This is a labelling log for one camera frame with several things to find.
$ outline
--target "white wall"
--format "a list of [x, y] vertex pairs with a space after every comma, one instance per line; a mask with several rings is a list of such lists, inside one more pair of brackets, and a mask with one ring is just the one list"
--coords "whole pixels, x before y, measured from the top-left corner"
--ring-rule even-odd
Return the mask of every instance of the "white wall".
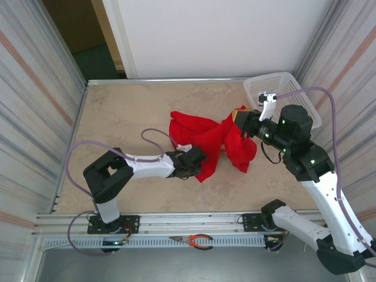
[[129, 78], [294, 72], [332, 0], [103, 0]]

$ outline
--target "red cloth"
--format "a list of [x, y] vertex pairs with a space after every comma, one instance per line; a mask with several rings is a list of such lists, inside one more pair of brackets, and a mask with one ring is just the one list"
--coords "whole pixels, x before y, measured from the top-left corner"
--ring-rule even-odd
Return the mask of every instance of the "red cloth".
[[222, 144], [233, 166], [247, 173], [249, 162], [256, 155], [257, 145], [251, 139], [240, 137], [241, 131], [234, 124], [231, 114], [221, 124], [180, 112], [171, 112], [171, 118], [170, 136], [178, 144], [198, 146], [207, 156], [207, 161], [202, 164], [202, 173], [196, 176], [200, 182], [216, 171]]

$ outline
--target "cable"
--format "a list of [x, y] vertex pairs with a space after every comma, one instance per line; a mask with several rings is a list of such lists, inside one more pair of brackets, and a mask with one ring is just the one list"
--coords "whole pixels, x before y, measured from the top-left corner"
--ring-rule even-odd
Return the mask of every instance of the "cable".
[[278, 248], [280, 245], [282, 245], [282, 244], [286, 241], [288, 235], [290, 235], [290, 232], [289, 232], [289, 231], [288, 231], [288, 232], [286, 233], [286, 235], [283, 237], [283, 239], [282, 239], [281, 242], [279, 242], [278, 244], [276, 244], [276, 245], [275, 245], [274, 247], [272, 247], [272, 248], [268, 248], [268, 250], [269, 250], [269, 251], [273, 251], [273, 250], [275, 250], [276, 248]]
[[71, 239], [71, 228], [72, 228], [72, 226], [73, 226], [73, 223], [76, 221], [76, 219], [78, 219], [80, 216], [82, 216], [82, 215], [85, 214], [85, 213], [90, 214], [90, 213], [95, 213], [95, 211], [93, 211], [93, 210], [83, 211], [83, 212], [77, 214], [77, 215], [72, 219], [72, 221], [69, 223], [69, 226], [68, 226], [68, 232], [67, 232], [66, 236], [67, 236], [67, 238], [68, 238], [68, 242], [69, 242], [70, 246], [71, 246], [75, 251], [79, 252], [80, 254], [84, 254], [84, 255], [86, 255], [86, 256], [91, 256], [91, 257], [104, 257], [104, 256], [109, 255], [110, 253], [102, 253], [102, 254], [100, 254], [100, 253], [90, 253], [90, 252], [87, 252], [87, 251], [83, 251], [83, 250], [80, 250], [79, 248], [77, 248], [77, 247], [75, 246], [75, 244], [73, 243], [73, 241], [72, 241], [72, 239]]
[[[333, 153], [334, 153], [334, 163], [335, 163], [335, 167], [337, 168], [337, 176], [338, 176], [336, 192], [337, 192], [337, 199], [341, 199], [342, 198], [341, 197], [342, 171], [341, 171], [341, 166], [340, 166], [340, 159], [338, 157], [337, 135], [336, 135], [336, 132], [337, 132], [337, 117], [336, 117], [336, 114], [335, 114], [335, 103], [334, 103], [334, 98], [333, 98], [332, 94], [325, 88], [314, 86], [314, 87], [307, 87], [307, 88], [295, 90], [295, 91], [292, 91], [292, 92], [287, 93], [287, 94], [276, 96], [276, 98], [277, 99], [283, 99], [283, 98], [286, 98], [286, 97], [289, 97], [289, 96], [292, 96], [292, 95], [295, 95], [295, 94], [299, 94], [301, 92], [308, 92], [308, 91], [311, 91], [311, 90], [319, 90], [319, 91], [324, 92], [329, 97], [329, 100], [330, 100], [330, 103], [331, 103], [331, 115], [332, 115], [332, 124], [333, 124], [332, 125]], [[354, 222], [351, 220], [351, 217], [348, 214], [343, 201], [338, 200], [338, 204], [340, 205], [341, 210], [342, 210], [348, 224], [351, 226], [354, 233], [358, 236], [358, 239], [362, 242], [364, 247], [366, 247], [367, 250], [369, 250], [374, 257], [376, 257], [376, 252], [372, 249], [372, 247], [370, 245], [368, 245], [366, 242], [364, 242], [364, 238], [363, 238], [362, 234], [359, 232], [358, 228], [355, 226]]]
[[80, 146], [80, 145], [82, 145], [82, 144], [93, 144], [93, 145], [97, 145], [97, 146], [103, 147], [103, 148], [107, 149], [108, 151], [111, 151], [112, 153], [115, 153], [115, 154], [117, 154], [118, 156], [123, 157], [124, 159], [130, 160], [131, 162], [143, 162], [143, 163], [154, 163], [154, 162], [159, 162], [159, 161], [161, 160], [161, 158], [163, 158], [165, 151], [163, 150], [163, 148], [161, 147], [161, 145], [159, 145], [159, 144], [157, 144], [156, 142], [151, 141], [150, 139], [147, 139], [147, 138], [144, 137], [144, 133], [147, 132], [147, 131], [157, 131], [157, 132], [159, 132], [159, 133], [162, 133], [163, 135], [167, 136], [175, 146], [177, 146], [176, 141], [175, 141], [170, 135], [168, 135], [167, 133], [165, 133], [165, 132], [163, 132], [163, 131], [161, 131], [161, 130], [159, 130], [159, 129], [155, 129], [155, 128], [147, 128], [147, 129], [144, 129], [144, 130], [141, 132], [141, 138], [142, 138], [143, 140], [147, 141], [148, 143], [153, 144], [153, 145], [155, 145], [156, 147], [158, 147], [158, 149], [159, 149], [160, 152], [161, 152], [161, 153], [160, 153], [160, 156], [159, 156], [158, 158], [156, 158], [156, 159], [151, 159], [151, 160], [146, 160], [146, 159], [134, 159], [134, 158], [132, 158], [132, 157], [129, 157], [129, 156], [127, 156], [127, 155], [125, 155], [125, 154], [123, 154], [123, 153], [121, 153], [121, 152], [115, 150], [114, 148], [111, 148], [110, 146], [108, 146], [108, 145], [106, 145], [106, 144], [101, 143], [101, 142], [92, 141], [92, 140], [84, 140], [84, 141], [80, 141], [80, 142], [75, 143], [72, 147], [70, 147], [69, 150], [68, 150], [68, 152], [67, 152], [67, 154], [66, 154], [66, 156], [65, 156], [64, 168], [65, 168], [66, 177], [67, 177], [68, 180], [69, 180], [69, 181], [70, 181], [75, 187], [77, 187], [80, 191], [82, 191], [82, 192], [84, 192], [85, 194], [87, 194], [90, 198], [93, 197], [92, 194], [91, 194], [89, 191], [87, 191], [85, 188], [83, 188], [83, 187], [80, 186], [78, 183], [76, 183], [76, 182], [73, 180], [71, 174], [69, 173], [69, 168], [68, 168], [68, 166], [69, 166], [69, 161], [70, 161], [70, 159], [71, 159], [72, 152], [73, 152], [74, 149], [76, 149], [78, 146]]
[[271, 158], [268, 156], [268, 154], [265, 151], [264, 141], [261, 142], [261, 151], [263, 151], [264, 156], [268, 159], [268, 161], [271, 162], [271, 163], [273, 163], [273, 164], [275, 164], [275, 165], [279, 164], [281, 162], [281, 160], [282, 160], [281, 152], [278, 153], [278, 159], [279, 159], [279, 161], [274, 162], [274, 161], [271, 160]]

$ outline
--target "pliers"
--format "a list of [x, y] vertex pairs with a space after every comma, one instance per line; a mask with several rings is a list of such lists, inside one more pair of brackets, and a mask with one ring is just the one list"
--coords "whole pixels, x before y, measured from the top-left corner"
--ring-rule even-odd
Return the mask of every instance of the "pliers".
[[179, 241], [179, 242], [182, 242], [182, 243], [189, 243], [190, 246], [192, 247], [195, 247], [196, 249], [199, 249], [199, 250], [211, 250], [213, 248], [213, 246], [200, 246], [200, 245], [197, 245], [193, 240], [194, 239], [198, 239], [198, 238], [203, 238], [203, 239], [208, 239], [208, 240], [211, 240], [213, 241], [213, 238], [210, 237], [209, 235], [205, 235], [205, 234], [197, 234], [197, 235], [191, 235], [191, 236], [174, 236], [174, 237], [170, 237], [170, 239], [172, 240], [176, 240], [176, 241]]

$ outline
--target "black clamp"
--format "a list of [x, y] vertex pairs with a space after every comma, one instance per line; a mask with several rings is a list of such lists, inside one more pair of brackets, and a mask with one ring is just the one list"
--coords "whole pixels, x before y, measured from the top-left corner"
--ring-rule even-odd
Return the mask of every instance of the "black clamp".
[[190, 176], [198, 175], [202, 172], [201, 163], [207, 159], [206, 155], [197, 146], [193, 146], [188, 152], [174, 151], [166, 152], [173, 164], [174, 172], [169, 177], [188, 179]]

